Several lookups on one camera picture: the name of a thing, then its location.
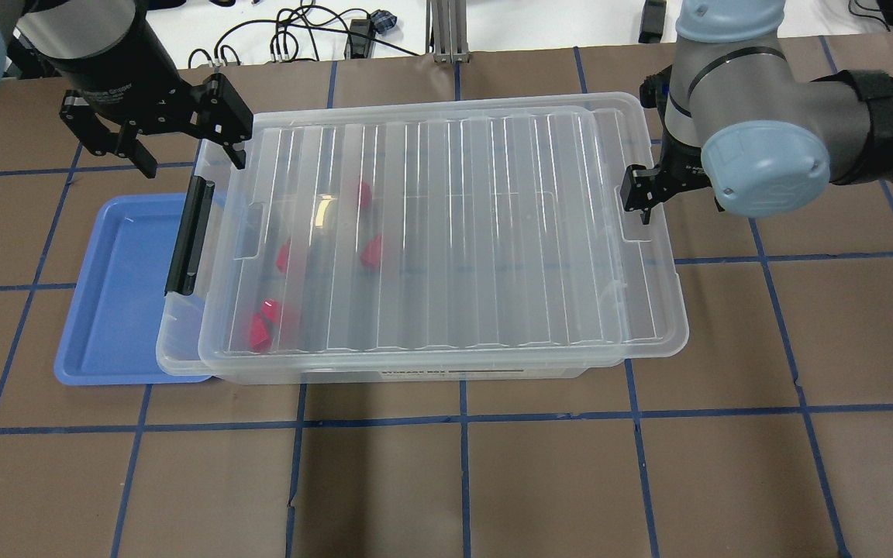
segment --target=blue plastic tray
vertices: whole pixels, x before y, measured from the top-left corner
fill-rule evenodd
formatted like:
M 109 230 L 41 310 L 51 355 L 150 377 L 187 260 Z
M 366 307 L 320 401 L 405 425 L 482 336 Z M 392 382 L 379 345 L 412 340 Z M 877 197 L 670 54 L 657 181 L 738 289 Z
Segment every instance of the blue plastic tray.
M 102 206 L 53 374 L 67 385 L 187 384 L 157 364 L 164 282 L 184 194 L 123 195 Z

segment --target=clear plastic box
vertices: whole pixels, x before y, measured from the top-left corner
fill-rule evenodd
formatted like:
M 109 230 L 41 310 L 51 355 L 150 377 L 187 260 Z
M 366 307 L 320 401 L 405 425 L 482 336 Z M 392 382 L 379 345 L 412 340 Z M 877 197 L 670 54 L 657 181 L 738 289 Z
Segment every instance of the clear plastic box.
M 241 384 L 576 377 L 688 338 L 624 93 L 258 114 L 216 194 L 195 292 L 164 302 L 168 374 Z

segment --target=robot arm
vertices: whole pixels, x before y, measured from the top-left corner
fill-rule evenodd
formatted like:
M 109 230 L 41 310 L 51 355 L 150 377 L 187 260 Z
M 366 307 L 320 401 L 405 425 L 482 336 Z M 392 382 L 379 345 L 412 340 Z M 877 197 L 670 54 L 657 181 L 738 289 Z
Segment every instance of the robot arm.
M 647 79 L 664 123 L 660 163 L 631 166 L 626 211 L 712 187 L 737 215 L 790 212 L 830 181 L 893 181 L 893 78 L 841 71 L 791 77 L 777 41 L 783 0 L 684 0 L 674 64 Z
M 196 86 L 181 78 L 141 0 L 0 0 L 0 39 L 16 27 L 74 86 L 60 117 L 91 154 L 115 154 L 153 177 L 157 162 L 138 135 L 184 132 L 223 145 L 243 168 L 235 146 L 250 138 L 253 113 L 225 75 Z M 0 43 L 0 74 L 4 52 Z

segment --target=tiled surface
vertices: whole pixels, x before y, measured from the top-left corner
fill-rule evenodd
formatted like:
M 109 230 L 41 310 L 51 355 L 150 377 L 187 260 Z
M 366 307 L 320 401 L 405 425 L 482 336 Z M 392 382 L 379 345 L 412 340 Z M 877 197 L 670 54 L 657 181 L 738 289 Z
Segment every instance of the tiled surface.
M 805 38 L 782 42 L 796 77 L 830 72 L 827 43 L 893 71 L 893 34 Z M 635 94 L 671 49 L 226 71 L 256 110 Z M 691 342 L 663 360 L 572 381 L 65 387 L 53 357 L 97 208 L 184 190 L 188 169 L 145 181 L 85 156 L 65 190 L 64 88 L 0 86 L 0 556 L 893 556 L 882 184 L 759 222 L 710 191 L 669 202 Z
M 292 556 L 464 555 L 460 427 L 327 428 L 304 436 Z
M 816 415 L 815 433 L 851 552 L 893 556 L 893 413 Z
M 33 281 L 63 189 L 64 174 L 0 177 L 0 285 Z
M 797 405 L 759 264 L 681 266 L 691 338 L 677 356 L 636 360 L 648 409 Z
M 893 402 L 893 258 L 771 269 L 809 402 Z
M 284 555 L 293 433 L 144 435 L 119 555 Z
M 142 386 L 62 385 L 53 358 L 64 329 L 71 291 L 39 291 L 22 327 L 0 401 L 0 427 L 135 424 Z
M 471 425 L 471 555 L 648 556 L 636 472 L 628 421 Z
M 643 440 L 661 556 L 836 555 L 801 417 L 654 419 Z
M 0 558 L 106 556 L 132 434 L 0 436 Z

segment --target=white floor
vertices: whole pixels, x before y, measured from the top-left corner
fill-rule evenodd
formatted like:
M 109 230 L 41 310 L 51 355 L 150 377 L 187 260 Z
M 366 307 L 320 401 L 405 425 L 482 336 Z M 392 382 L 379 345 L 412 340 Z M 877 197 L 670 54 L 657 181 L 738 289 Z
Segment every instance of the white floor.
M 865 0 L 869 6 L 875 0 Z M 425 0 L 318 0 L 340 12 L 347 8 L 389 10 L 399 18 L 398 28 L 380 38 L 421 53 L 426 43 Z M 467 31 L 471 50 L 531 50 L 557 47 L 626 45 L 637 42 L 643 0 L 467 0 Z M 851 15 L 847 0 L 787 0 L 781 36 L 848 35 L 883 33 L 884 27 Z M 230 27 L 251 19 L 273 19 L 281 8 L 294 8 L 298 0 L 237 0 L 231 8 L 220 8 L 208 0 L 188 0 L 183 7 L 151 12 L 148 20 L 178 67 L 187 67 L 188 54 L 196 47 L 212 52 L 216 40 Z M 674 19 L 681 0 L 667 0 L 664 41 L 673 41 Z M 313 21 L 329 17 L 318 11 Z M 248 25 L 226 39 L 244 64 L 270 61 L 268 41 L 271 24 Z M 308 35 L 295 34 L 302 44 L 301 57 L 311 56 Z M 323 60 L 343 57 L 345 36 L 316 33 Z M 389 47 L 376 45 L 376 57 L 403 56 Z M 196 60 L 203 60 L 201 54 Z

